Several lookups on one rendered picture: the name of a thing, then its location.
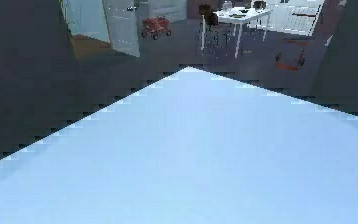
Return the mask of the dark brown chair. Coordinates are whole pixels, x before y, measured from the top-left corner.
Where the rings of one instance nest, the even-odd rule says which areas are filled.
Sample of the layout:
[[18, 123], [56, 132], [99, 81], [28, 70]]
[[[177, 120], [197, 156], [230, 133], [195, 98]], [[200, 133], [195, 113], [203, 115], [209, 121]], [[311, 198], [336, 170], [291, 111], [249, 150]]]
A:
[[218, 16], [217, 14], [212, 10], [211, 6], [209, 4], [200, 4], [198, 7], [199, 15], [201, 16], [201, 24], [203, 26], [208, 25], [211, 26], [217, 26], [219, 24], [218, 22]]

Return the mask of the pale blue worktop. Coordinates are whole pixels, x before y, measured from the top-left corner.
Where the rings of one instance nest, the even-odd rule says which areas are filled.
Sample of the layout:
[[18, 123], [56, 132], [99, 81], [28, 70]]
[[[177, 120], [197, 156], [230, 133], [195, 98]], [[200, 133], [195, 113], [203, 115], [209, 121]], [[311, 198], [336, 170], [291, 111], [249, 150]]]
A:
[[358, 117], [185, 68], [1, 160], [0, 224], [358, 224]]

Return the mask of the red toy wagon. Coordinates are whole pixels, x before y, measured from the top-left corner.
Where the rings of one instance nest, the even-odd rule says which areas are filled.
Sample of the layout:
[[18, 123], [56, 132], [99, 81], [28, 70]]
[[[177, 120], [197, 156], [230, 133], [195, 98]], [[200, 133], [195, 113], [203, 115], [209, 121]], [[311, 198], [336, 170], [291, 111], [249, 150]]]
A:
[[165, 34], [166, 36], [172, 34], [170, 22], [164, 16], [144, 19], [142, 26], [141, 36], [143, 38], [150, 35], [154, 40], [157, 40], [161, 34]]

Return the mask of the white room door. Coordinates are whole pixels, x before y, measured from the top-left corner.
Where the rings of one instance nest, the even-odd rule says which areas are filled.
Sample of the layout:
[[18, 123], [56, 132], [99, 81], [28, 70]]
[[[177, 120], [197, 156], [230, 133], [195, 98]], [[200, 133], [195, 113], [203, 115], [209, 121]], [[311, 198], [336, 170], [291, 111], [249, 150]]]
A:
[[136, 10], [126, 10], [128, 7], [135, 7], [135, 0], [103, 0], [103, 6], [112, 48], [139, 57]]

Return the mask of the white dining table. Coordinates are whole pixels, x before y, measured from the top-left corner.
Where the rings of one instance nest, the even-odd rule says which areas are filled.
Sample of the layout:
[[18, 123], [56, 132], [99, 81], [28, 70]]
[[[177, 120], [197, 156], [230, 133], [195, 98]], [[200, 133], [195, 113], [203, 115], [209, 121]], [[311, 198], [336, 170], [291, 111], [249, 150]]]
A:
[[[236, 48], [235, 48], [235, 57], [238, 57], [239, 54], [239, 47], [240, 47], [240, 40], [242, 36], [243, 25], [248, 24], [256, 19], [261, 17], [266, 18], [266, 22], [269, 22], [272, 9], [261, 9], [256, 10], [254, 8], [250, 8], [246, 13], [242, 13], [243, 7], [233, 7], [230, 11], [216, 11], [215, 13], [218, 16], [218, 21], [223, 23], [231, 23], [235, 25], [235, 28], [239, 28], [238, 37], [236, 41]], [[246, 14], [244, 18], [231, 18], [229, 15], [231, 14]]]

